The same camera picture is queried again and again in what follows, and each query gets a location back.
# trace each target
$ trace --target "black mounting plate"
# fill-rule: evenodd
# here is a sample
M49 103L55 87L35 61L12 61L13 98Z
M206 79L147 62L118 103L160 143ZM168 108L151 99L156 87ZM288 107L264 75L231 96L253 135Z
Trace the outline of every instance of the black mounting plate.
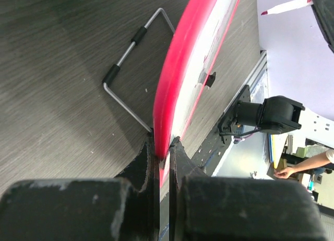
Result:
M251 101L251 94L248 85L245 85L241 89L231 106L229 106L229 108L227 109L226 113L224 113L218 119L208 136L205 138L205 140L202 142L202 144L192 157L193 163L201 167L208 176L211 176L213 174L223 154L226 152L232 141L231 136L219 136L218 126L232 126L233 132L235 131L237 126L231 125L229 117L230 115L233 115L234 108L239 100L244 102Z
M215 80L216 80L216 72L209 75L207 81L205 82L205 85L211 88Z
M222 118L220 119L218 123L218 132L221 133L232 133L235 132L237 129L237 125L235 122L235 110L236 106L238 104L238 101L242 102L251 102L251 94L249 90L249 85L245 85L239 94L236 96L230 107L227 109L227 111L223 114ZM225 136L221 136L221 141L225 143Z

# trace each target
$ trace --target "black foam grip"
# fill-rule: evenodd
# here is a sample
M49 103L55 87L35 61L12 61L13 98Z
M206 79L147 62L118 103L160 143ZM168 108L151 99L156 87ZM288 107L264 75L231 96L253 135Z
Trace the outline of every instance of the black foam grip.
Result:
M135 42L136 45L138 45L145 36L146 32L147 29L144 26L140 27L136 34L132 37L131 42Z
M120 70L121 68L118 65L114 64L103 78L102 83L106 83L108 86L110 86Z

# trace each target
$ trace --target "black bracket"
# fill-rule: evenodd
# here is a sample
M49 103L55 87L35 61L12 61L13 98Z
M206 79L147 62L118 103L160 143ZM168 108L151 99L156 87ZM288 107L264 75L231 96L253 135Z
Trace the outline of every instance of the black bracket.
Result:
M251 94L249 85L245 85L239 94L236 96L231 106L223 114L220 122L218 123L218 132L221 140L225 143L225 136L235 135L234 132L238 129L238 124L235 118L237 105L240 101L251 102Z
M0 198L0 239L158 240L159 160L148 136L115 178L20 181Z
M216 72L209 75L207 81L205 82L205 85L211 88L215 80L216 80Z

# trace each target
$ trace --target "white wall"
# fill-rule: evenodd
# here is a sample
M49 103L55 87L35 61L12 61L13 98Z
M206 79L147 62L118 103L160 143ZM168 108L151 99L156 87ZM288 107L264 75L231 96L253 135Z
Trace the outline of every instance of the white wall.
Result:
M291 0L258 0L258 14ZM267 50L270 96L284 95L334 120L334 54L311 7L259 16L260 45Z
M323 173L321 184L315 183L314 187L319 193L318 203L334 209L334 174Z

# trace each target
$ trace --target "wooden table surface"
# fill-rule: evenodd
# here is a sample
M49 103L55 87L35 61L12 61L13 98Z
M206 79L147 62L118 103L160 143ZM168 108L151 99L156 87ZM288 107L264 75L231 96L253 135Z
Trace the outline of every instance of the wooden table surface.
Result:
M0 193L27 178L112 177L146 133L102 88L129 40L189 0L1 0ZM171 40L158 18L112 89L149 125ZM256 0L241 0L183 144L192 156L259 59Z

